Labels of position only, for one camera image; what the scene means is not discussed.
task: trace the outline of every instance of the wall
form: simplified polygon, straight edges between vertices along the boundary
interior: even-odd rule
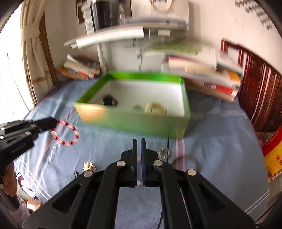
[[[274,26],[269,31],[263,26],[256,13],[246,13],[244,7],[237,7],[234,0],[190,0],[189,16],[191,26],[187,38],[201,41],[220,49],[221,39],[226,38],[257,53],[282,73],[282,39]],[[86,34],[84,25],[79,25],[75,15],[75,0],[51,0],[46,9],[47,34],[54,64],[65,60],[66,54],[82,54],[97,59],[96,47],[71,50],[63,43]],[[132,41],[104,44],[107,69],[139,69],[139,46]],[[142,70],[159,70],[160,57],[145,57]]]

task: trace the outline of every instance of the curtain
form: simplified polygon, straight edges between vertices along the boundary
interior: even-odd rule
[[[39,38],[39,26],[48,2],[25,0],[21,8],[23,65],[34,105],[54,86]]]

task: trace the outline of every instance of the human hand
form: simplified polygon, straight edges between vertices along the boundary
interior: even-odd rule
[[[17,193],[17,179],[14,172],[14,163],[10,163],[6,167],[5,175],[3,176],[3,182],[5,184],[4,192],[7,195],[14,196]]]

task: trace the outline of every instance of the curtain tieback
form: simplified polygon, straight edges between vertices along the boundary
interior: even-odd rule
[[[36,38],[40,35],[39,23],[31,23],[21,29],[21,41]]]

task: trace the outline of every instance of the bed sheet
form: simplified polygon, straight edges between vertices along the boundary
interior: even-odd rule
[[[74,171],[83,172],[83,162],[91,161],[98,171],[120,159],[123,151],[132,148],[134,138],[146,138],[147,148],[159,151],[167,139],[142,136],[85,125],[73,102],[92,84],[73,81],[57,93],[45,98],[26,117],[37,120],[52,116],[77,127],[80,139],[71,147],[59,145],[50,131],[40,134],[35,146],[15,160],[21,172],[45,203],[74,179]],[[256,220],[264,211],[269,187],[263,154],[246,113],[238,102],[229,103],[213,97],[188,92],[191,119],[183,139],[170,139],[169,162],[181,155],[179,170],[196,168],[202,176]],[[56,132],[64,140],[74,137],[73,131],[58,126]],[[121,188],[116,228],[156,228],[161,214],[158,188]]]

